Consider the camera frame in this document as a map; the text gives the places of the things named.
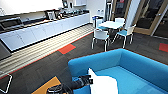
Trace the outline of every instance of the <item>sofa cushion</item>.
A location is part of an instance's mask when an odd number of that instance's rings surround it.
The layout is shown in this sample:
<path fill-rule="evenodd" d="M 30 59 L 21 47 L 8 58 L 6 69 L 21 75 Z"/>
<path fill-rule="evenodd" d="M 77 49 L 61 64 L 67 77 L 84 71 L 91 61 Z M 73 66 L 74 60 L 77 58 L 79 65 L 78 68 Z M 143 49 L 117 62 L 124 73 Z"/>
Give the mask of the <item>sofa cushion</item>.
<path fill-rule="evenodd" d="M 119 94 L 168 94 L 163 89 L 120 66 L 101 70 L 96 72 L 96 74 L 115 78 L 117 80 Z"/>

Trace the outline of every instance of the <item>red rug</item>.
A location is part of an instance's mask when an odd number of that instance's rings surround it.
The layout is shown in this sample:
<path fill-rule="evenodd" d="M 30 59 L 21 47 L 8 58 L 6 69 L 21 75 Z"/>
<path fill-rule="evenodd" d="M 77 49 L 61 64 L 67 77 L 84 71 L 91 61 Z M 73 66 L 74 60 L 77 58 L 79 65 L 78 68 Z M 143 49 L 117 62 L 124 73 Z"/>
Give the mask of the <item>red rug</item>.
<path fill-rule="evenodd" d="M 73 46 L 72 44 L 68 44 L 68 45 L 64 46 L 63 48 L 59 49 L 58 51 L 61 52 L 62 54 L 66 54 L 75 48 L 76 47 Z"/>
<path fill-rule="evenodd" d="M 168 52 L 168 44 L 160 43 L 159 50 Z"/>

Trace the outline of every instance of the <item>orange rug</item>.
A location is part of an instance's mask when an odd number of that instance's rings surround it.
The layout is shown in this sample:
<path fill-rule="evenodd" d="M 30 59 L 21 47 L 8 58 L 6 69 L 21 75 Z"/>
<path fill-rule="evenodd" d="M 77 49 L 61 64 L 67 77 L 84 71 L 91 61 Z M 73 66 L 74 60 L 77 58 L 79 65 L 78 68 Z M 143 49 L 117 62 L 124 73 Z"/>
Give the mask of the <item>orange rug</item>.
<path fill-rule="evenodd" d="M 59 85 L 59 84 L 60 84 L 60 81 L 57 79 L 57 77 L 53 77 L 51 80 L 49 80 L 47 83 L 45 83 L 43 86 L 41 86 L 31 94 L 46 94 L 47 89 L 49 87 Z"/>
<path fill-rule="evenodd" d="M 68 44 L 68 45 L 64 46 L 63 48 L 59 49 L 58 51 L 61 52 L 62 54 L 66 54 L 75 48 L 76 47 L 73 46 L 72 44 Z"/>
<path fill-rule="evenodd" d="M 168 52 L 168 44 L 160 43 L 159 50 Z"/>

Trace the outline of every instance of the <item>white table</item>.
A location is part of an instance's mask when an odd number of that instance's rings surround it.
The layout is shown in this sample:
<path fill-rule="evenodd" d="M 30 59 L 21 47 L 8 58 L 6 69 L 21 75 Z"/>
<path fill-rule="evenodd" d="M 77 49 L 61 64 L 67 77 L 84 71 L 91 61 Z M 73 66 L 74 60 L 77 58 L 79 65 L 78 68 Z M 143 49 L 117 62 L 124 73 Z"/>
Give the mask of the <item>white table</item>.
<path fill-rule="evenodd" d="M 104 23 L 99 24 L 99 26 L 111 28 L 111 29 L 118 29 L 119 27 L 123 26 L 125 23 L 114 22 L 114 21 L 106 21 Z"/>

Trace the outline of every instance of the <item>glass door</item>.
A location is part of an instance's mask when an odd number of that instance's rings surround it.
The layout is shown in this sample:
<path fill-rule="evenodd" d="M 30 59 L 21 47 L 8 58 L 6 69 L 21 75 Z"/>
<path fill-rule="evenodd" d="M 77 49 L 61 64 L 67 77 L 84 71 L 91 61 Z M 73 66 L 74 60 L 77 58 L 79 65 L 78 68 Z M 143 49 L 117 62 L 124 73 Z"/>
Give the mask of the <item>glass door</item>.
<path fill-rule="evenodd" d="M 158 27 L 156 27 L 156 31 L 154 31 L 153 36 L 168 39 L 168 5 L 160 18 L 160 21 L 158 22 Z"/>
<path fill-rule="evenodd" d="M 164 0 L 145 0 L 136 27 L 150 29 Z"/>

